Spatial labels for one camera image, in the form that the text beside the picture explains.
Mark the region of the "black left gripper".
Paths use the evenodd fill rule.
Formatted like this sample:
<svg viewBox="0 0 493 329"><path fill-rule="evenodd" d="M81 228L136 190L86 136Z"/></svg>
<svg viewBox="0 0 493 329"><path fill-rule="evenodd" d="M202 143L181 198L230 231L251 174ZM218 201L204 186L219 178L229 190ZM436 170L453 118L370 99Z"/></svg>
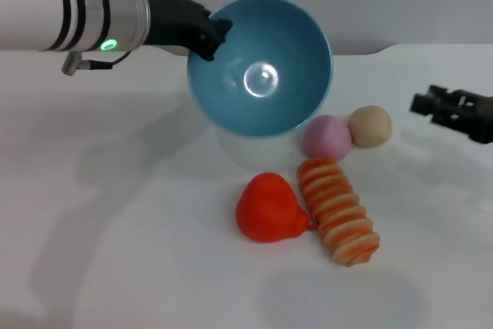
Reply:
<svg viewBox="0 0 493 329"><path fill-rule="evenodd" d="M150 24L145 45L183 47L212 62L233 27L229 19L211 19L211 11L193 0L147 1Z"/></svg>

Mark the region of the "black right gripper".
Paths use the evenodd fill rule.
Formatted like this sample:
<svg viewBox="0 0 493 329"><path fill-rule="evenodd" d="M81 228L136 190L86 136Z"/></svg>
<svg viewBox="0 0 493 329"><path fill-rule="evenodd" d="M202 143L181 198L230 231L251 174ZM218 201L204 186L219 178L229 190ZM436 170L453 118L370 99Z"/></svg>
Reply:
<svg viewBox="0 0 493 329"><path fill-rule="evenodd" d="M464 133L476 143L492 143L492 97L455 90L449 93L452 105L450 115L446 113L448 89L430 85L426 93L414 94L409 111L430 117L433 124L445 126Z"/></svg>

